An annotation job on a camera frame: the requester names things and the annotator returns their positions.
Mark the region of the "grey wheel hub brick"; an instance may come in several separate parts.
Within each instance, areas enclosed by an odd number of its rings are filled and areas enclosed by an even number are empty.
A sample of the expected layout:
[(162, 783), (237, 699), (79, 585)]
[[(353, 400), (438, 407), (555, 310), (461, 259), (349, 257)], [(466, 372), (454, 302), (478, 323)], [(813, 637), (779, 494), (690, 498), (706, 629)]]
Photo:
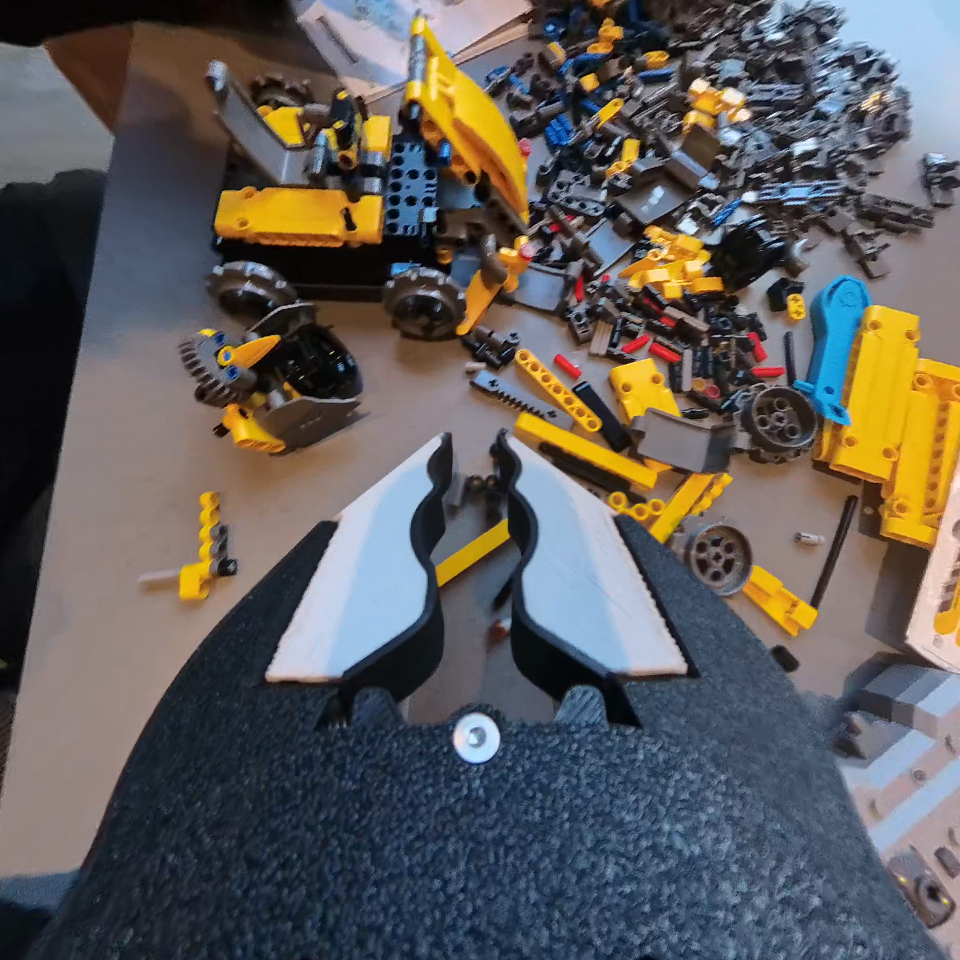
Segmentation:
[(802, 392), (775, 385), (749, 393), (740, 407), (739, 424), (748, 438), (750, 461), (782, 465), (808, 454), (820, 416)]

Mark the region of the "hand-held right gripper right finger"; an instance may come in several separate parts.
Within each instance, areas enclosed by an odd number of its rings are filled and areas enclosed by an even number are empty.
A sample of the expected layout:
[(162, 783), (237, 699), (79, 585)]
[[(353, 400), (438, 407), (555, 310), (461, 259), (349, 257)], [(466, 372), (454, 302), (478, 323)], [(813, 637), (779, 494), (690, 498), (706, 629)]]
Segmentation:
[(507, 431), (494, 448), (519, 552), (510, 650), (520, 674), (556, 702), (592, 687), (607, 703), (625, 703), (630, 683), (688, 676), (616, 512)]

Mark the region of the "black rubber tyre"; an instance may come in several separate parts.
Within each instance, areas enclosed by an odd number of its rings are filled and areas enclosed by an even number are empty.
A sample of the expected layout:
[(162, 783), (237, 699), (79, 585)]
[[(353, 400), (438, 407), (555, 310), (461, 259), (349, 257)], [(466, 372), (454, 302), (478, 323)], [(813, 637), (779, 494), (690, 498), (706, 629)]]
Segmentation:
[(707, 271), (726, 291), (737, 292), (781, 267), (788, 250), (786, 239), (758, 214), (728, 227), (711, 248)]

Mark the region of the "pile of dark grey bricks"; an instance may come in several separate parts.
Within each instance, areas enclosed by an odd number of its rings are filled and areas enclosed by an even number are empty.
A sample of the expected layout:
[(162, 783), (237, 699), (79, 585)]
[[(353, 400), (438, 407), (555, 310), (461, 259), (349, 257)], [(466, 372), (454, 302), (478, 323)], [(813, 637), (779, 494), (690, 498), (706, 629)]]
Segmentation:
[[(890, 240), (958, 207), (958, 157), (918, 160), (920, 202), (878, 192), (912, 133), (913, 102), (882, 50), (844, 41), (830, 2), (533, 2), (540, 48), (480, 81), (544, 150), (535, 174), (534, 263), (562, 279), (539, 310), (625, 362), (659, 357), (670, 386), (714, 409), (760, 377), (766, 329), (740, 295), (776, 274), (769, 310), (808, 313), (812, 232), (835, 238), (863, 277), (889, 274)], [(784, 263), (729, 292), (712, 247), (763, 215)]]

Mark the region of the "long black axle rod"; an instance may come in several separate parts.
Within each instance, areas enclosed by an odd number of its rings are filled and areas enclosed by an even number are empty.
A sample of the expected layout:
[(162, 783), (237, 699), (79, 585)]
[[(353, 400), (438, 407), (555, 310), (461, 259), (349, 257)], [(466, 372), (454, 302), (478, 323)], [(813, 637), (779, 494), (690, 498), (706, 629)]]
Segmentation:
[(852, 525), (858, 515), (859, 496), (856, 494), (846, 498), (844, 507), (839, 518), (837, 527), (834, 531), (832, 540), (827, 550), (820, 574), (815, 582), (809, 605), (815, 610), (819, 610), (825, 599), (827, 589), (834, 577), (840, 555), (850, 534)]

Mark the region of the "grey brick battery hub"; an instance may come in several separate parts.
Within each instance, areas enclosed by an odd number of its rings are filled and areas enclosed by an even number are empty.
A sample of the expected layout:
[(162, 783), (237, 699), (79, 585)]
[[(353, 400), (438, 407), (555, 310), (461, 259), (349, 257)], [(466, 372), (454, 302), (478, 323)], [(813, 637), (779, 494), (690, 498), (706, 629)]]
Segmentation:
[(894, 886), (958, 958), (958, 675), (892, 664), (853, 706), (834, 740), (841, 777)]

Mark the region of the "yellow gear brick subassembly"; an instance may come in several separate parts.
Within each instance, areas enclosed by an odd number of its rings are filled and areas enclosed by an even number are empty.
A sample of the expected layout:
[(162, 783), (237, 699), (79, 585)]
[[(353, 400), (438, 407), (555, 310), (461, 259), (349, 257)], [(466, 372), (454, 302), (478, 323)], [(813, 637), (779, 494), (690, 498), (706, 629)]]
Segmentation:
[(358, 417), (361, 370), (311, 302), (279, 306), (243, 333), (199, 330), (177, 355), (195, 400), (219, 412), (213, 434), (236, 448), (288, 454)]

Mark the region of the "grey round turntable brick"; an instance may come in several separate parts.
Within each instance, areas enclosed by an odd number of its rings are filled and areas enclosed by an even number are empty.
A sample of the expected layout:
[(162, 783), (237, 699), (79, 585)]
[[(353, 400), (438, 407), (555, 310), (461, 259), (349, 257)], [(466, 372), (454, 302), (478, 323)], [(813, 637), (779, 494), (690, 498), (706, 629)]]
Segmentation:
[(720, 597), (742, 592), (753, 573), (754, 557), (748, 537), (725, 520), (696, 526), (686, 536), (681, 555), (690, 573)]

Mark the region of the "grey curved panel brick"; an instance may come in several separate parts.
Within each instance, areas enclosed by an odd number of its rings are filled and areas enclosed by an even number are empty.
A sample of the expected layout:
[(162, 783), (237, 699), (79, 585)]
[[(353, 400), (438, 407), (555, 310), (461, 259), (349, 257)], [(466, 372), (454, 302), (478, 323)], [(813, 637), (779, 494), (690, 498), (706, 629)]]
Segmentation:
[(725, 473), (738, 441), (733, 423), (706, 423), (648, 408), (629, 425), (638, 457), (689, 474)]

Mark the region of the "blue brick separator tool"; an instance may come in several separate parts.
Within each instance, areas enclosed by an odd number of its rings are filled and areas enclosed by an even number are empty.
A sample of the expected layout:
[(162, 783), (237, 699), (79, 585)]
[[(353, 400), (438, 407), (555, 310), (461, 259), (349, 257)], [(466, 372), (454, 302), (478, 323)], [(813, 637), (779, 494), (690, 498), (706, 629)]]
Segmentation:
[(806, 377), (792, 387), (807, 397), (826, 421), (850, 426), (843, 400), (851, 354), (861, 321), (872, 299), (859, 279), (842, 274), (817, 294), (810, 307), (813, 350)]

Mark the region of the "grey toothed rack brick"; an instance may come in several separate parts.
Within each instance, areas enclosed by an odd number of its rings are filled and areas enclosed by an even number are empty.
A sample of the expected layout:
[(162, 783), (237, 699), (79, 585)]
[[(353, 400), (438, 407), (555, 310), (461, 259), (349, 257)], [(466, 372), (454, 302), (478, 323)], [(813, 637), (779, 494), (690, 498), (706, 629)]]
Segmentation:
[(469, 386), (522, 413), (538, 417), (554, 426), (562, 424), (561, 411), (486, 369), (476, 371), (469, 380)]

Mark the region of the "small yellow grey axle assembly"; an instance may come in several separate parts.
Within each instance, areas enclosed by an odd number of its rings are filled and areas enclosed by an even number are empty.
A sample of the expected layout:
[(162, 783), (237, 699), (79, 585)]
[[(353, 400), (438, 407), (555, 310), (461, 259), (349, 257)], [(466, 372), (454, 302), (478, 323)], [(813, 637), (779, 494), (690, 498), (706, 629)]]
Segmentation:
[(237, 575), (239, 563), (231, 554), (230, 527), (222, 521), (220, 493), (203, 492), (198, 505), (198, 558), (177, 568), (140, 574), (139, 588), (176, 588), (180, 601), (193, 603), (207, 599), (218, 581)]

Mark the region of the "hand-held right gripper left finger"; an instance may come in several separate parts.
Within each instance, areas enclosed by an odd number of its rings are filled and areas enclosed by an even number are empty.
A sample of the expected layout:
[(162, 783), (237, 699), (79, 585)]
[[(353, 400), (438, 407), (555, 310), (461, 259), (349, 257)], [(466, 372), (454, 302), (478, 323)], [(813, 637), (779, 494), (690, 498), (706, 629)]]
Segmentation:
[(267, 683), (333, 688), (347, 701), (379, 688), (402, 702), (430, 678), (445, 634), (431, 554), (452, 474), (452, 436), (439, 433), (334, 517)]

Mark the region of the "sticker sheet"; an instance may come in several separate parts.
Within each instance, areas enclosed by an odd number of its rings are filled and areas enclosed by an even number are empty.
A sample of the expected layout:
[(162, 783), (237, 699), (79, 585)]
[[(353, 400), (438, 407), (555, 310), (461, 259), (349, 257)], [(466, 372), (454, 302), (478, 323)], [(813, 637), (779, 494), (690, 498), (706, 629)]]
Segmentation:
[(959, 673), (959, 472), (955, 472), (906, 630), (906, 647)]

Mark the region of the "person's left forearm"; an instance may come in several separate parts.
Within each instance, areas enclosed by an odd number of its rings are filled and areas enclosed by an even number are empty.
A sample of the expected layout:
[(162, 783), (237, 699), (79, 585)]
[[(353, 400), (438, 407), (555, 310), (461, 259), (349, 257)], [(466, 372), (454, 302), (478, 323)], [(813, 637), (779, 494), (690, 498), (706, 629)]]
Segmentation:
[(294, 18), (287, 1), (3, 1), (1, 42), (36, 47), (88, 30), (156, 23), (271, 31)]

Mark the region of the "instruction booklet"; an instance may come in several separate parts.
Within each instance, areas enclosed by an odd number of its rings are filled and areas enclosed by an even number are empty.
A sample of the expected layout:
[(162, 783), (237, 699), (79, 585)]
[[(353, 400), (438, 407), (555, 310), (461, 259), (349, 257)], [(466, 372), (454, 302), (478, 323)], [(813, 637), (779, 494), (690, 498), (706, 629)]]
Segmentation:
[(456, 65), (523, 40), (533, 12), (526, 1), (291, 2), (298, 25), (354, 95), (375, 102), (405, 84), (415, 14)]

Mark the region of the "yellow black brick vehicle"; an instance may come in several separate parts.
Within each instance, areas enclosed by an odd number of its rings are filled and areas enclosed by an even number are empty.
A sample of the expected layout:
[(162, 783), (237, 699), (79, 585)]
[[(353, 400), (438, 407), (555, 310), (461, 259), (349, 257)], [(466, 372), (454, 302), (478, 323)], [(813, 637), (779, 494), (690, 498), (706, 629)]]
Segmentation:
[(205, 74), (235, 165), (212, 222), (223, 310), (379, 299), (402, 336), (472, 334), (534, 258), (527, 134), (463, 72), (418, 9), (395, 116), (341, 85), (326, 103), (280, 76)]

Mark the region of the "grey desk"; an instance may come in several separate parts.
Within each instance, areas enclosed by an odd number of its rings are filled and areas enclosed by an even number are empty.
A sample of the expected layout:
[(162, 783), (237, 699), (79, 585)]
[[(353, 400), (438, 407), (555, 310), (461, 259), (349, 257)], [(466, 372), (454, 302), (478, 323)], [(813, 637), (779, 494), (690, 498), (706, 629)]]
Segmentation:
[[(888, 154), (873, 189), (922, 202), (919, 158), (958, 159), (958, 2), (838, 2), (844, 37), (896, 61), (913, 101), (912, 136)], [(425, 441), (450, 431), (456, 469), (489, 471), (488, 449), (515, 411), (468, 385), (458, 342), (398, 337), (378, 303), (320, 307), (356, 356), (366, 414), (307, 451), (270, 458), (214, 438), (176, 345), (216, 317), (204, 290), (209, 222), (225, 142), (204, 81), (209, 60), (237, 75), (328, 78), (291, 24), (257, 32), (137, 25), (107, 171), (93, 279), (54, 487), (39, 590), (2, 796), (2, 877), (80, 866), (114, 785), (162, 694), (197, 645), (317, 522), (333, 518)], [(958, 201), (933, 229), (891, 241), (874, 299), (918, 314), (921, 355), (958, 364)], [(803, 599), (848, 491), (806, 462), (741, 457), (712, 514), (741, 525), (759, 564)], [(197, 500), (222, 496), (236, 578), (196, 605), (138, 577), (196, 553)], [(442, 592), (443, 660), (412, 700), (414, 722), (470, 703), (546, 719), (550, 701), (509, 650), (487, 651), (491, 605), (517, 557), (512, 546)], [(763, 642), (787, 644), (801, 690), (839, 700), (893, 659), (922, 577), (921, 551), (850, 532), (811, 630), (790, 639), (749, 601), (731, 608)]]

